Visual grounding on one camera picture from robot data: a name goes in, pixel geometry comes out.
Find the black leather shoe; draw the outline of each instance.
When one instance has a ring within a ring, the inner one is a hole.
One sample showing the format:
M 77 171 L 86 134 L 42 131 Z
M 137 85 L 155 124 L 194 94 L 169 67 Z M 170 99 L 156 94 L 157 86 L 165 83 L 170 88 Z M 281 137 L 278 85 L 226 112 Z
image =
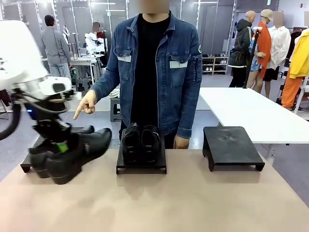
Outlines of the black leather shoe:
M 154 126 L 145 126 L 141 134 L 141 150 L 143 160 L 156 162 L 161 149 L 159 130 Z
M 136 162 L 140 154 L 140 128 L 136 123 L 131 124 L 122 139 L 122 155 L 124 161 Z
M 111 140 L 112 132 L 109 128 L 92 134 L 74 133 L 68 141 L 68 146 L 73 147 L 72 150 L 47 158 L 48 175 L 58 185 L 68 183 L 82 171 L 83 165 L 101 157 L 108 149 Z
M 95 131 L 93 126 L 87 126 L 75 131 L 75 133 L 80 134 L 90 134 Z M 40 178 L 48 178 L 48 173 L 46 171 L 45 162 L 47 157 L 59 152 L 57 145 L 51 144 L 49 141 L 44 140 L 37 147 L 29 149 L 30 153 L 30 163 L 34 171 L 38 174 Z

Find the orange pants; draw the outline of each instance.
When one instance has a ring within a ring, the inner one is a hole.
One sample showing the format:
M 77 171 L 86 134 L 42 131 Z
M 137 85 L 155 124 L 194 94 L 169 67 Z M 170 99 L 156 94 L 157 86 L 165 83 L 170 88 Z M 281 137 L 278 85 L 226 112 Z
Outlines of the orange pants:
M 281 103 L 284 108 L 293 107 L 296 94 L 301 86 L 303 78 L 304 78 L 303 76 L 297 77 L 295 79 L 290 78 L 290 70 L 289 70 L 285 80 L 281 99 Z

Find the jacket pocket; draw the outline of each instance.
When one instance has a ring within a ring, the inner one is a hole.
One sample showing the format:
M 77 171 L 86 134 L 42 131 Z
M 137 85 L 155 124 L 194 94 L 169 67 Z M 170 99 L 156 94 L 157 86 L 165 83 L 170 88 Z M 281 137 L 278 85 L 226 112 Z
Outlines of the jacket pocket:
M 129 80 L 130 67 L 132 60 L 132 50 L 123 48 L 114 48 L 115 55 L 118 59 L 118 70 L 120 80 Z
M 169 56 L 170 86 L 178 88 L 183 86 L 183 81 L 188 67 L 190 54 Z

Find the shoe shelf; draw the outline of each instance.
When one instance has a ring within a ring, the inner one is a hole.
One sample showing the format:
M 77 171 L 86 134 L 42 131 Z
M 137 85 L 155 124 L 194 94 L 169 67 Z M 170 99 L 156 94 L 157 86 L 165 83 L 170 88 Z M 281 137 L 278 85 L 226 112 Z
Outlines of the shoe shelf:
M 219 74 L 219 73 L 225 73 L 226 74 L 226 70 L 227 70 L 227 66 L 228 66 L 228 59 L 229 57 L 203 57 L 203 59 L 212 59 L 211 64 L 202 64 L 202 66 L 207 66 L 207 68 L 211 68 L 212 67 L 212 71 L 207 71 L 207 70 L 203 70 L 203 74 Z M 225 64 L 216 64 L 216 60 L 225 60 Z M 222 70 L 215 70 L 215 67 L 218 69 L 218 67 L 222 67 Z

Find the hand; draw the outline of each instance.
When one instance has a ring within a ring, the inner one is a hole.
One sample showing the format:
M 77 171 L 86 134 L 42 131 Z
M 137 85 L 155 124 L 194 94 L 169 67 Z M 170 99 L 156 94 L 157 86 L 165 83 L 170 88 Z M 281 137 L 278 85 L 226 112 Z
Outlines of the hand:
M 264 52 L 258 52 L 256 54 L 257 57 L 261 57 L 261 58 L 265 58 L 266 57 L 266 54 Z
M 90 115 L 95 112 L 95 104 L 97 103 L 97 95 L 96 92 L 93 90 L 89 90 L 84 98 L 79 103 L 73 120 L 76 120 L 79 113 L 84 110 L 86 114 Z
M 179 136 L 175 136 L 174 149 L 188 149 L 190 139 L 184 139 Z

